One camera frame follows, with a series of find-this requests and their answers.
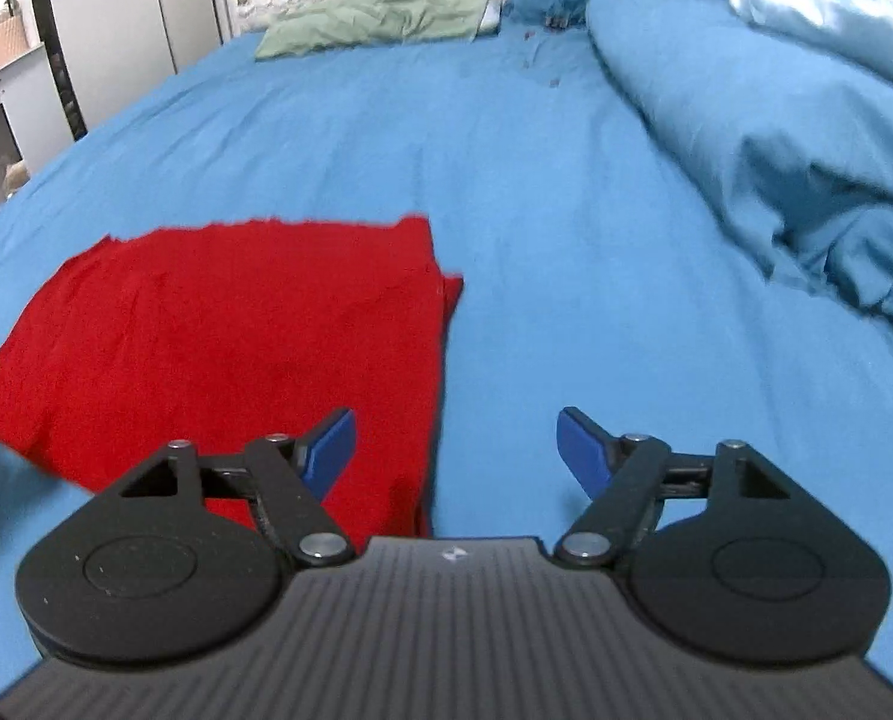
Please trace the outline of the white wardrobe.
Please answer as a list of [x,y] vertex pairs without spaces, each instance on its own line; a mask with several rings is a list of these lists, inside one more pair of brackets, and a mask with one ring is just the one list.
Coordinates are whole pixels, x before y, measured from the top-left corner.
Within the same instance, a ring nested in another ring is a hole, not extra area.
[[31,0],[72,137],[85,137],[229,37],[223,0]]

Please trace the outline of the blue bed sheet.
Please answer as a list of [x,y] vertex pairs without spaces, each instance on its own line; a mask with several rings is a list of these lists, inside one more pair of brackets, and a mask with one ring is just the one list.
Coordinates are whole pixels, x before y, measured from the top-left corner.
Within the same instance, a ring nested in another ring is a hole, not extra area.
[[607,80],[585,32],[261,62],[241,37],[88,133],[0,211],[0,343],[103,238],[251,218],[432,227],[465,282],[433,527],[554,538],[554,424],[753,444],[878,551],[892,603],[893,328],[767,280]]

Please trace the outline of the green pillow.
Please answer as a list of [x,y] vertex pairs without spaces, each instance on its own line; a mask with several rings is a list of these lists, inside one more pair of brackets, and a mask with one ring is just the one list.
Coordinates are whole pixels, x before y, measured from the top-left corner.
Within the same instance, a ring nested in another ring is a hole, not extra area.
[[319,0],[272,21],[254,58],[476,39],[495,34],[501,20],[499,0]]

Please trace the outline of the woven basket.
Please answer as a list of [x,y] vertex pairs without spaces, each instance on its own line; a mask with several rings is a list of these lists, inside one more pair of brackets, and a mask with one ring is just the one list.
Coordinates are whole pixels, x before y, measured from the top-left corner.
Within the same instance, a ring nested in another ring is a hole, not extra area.
[[0,70],[30,50],[20,13],[0,18]]

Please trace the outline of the red knit sweater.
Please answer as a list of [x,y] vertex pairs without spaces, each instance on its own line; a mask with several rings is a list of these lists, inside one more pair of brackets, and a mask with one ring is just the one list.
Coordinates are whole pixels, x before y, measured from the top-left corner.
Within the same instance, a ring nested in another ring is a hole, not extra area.
[[103,239],[0,349],[0,442],[101,491],[173,439],[234,454],[349,408],[326,499],[355,543],[424,536],[443,347],[463,291],[421,216],[248,221]]

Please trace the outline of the blue folded duvet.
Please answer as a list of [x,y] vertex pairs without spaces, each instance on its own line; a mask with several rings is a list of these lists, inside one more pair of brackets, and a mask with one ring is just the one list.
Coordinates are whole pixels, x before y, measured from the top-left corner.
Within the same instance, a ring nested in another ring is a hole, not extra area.
[[588,0],[603,64],[769,277],[893,323],[893,84],[726,0]]

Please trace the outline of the white side desk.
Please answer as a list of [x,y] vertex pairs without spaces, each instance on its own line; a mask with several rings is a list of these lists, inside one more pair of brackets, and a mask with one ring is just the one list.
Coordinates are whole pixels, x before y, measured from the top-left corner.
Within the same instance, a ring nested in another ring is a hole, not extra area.
[[0,208],[72,143],[40,44],[0,68]]

